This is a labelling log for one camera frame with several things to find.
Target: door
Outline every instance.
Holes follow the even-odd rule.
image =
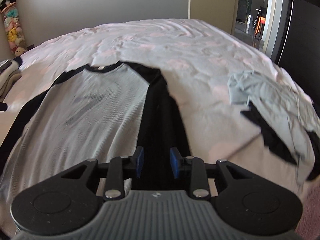
[[[189,0],[189,19],[203,20],[232,33],[236,23],[238,0]]]

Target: stack of folded clothing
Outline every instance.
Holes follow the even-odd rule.
[[[21,65],[22,59],[20,57],[0,63],[0,102],[4,100],[13,84],[21,78],[19,70]]]

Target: bed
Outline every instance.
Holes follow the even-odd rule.
[[[230,105],[227,81],[232,73],[257,70],[308,96],[263,53],[203,21],[158,19],[105,24],[46,41],[22,59],[22,77],[4,100],[8,110],[0,113],[0,143],[22,106],[47,90],[63,71],[87,63],[138,62],[161,69],[179,106],[194,156],[206,163],[228,159],[286,187],[301,200],[319,180],[298,187],[296,167],[264,147],[260,128],[241,116],[243,106]],[[210,186],[215,195],[213,181]],[[12,199],[1,201],[10,206]],[[0,226],[14,234],[13,221],[0,221]]]

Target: raglan shirt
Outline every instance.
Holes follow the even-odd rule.
[[[169,151],[190,155],[179,109],[159,69],[137,63],[62,73],[25,104],[0,147],[0,227],[13,235],[14,197],[86,159],[110,162],[144,147],[140,179],[132,189],[182,189]]]

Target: shiny floor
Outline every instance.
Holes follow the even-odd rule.
[[[246,33],[246,25],[240,22],[236,22],[235,34],[234,36],[239,40],[243,41],[244,43],[258,49],[262,50],[264,42],[261,40],[262,34],[260,39],[254,37],[253,26],[249,27],[248,33]]]

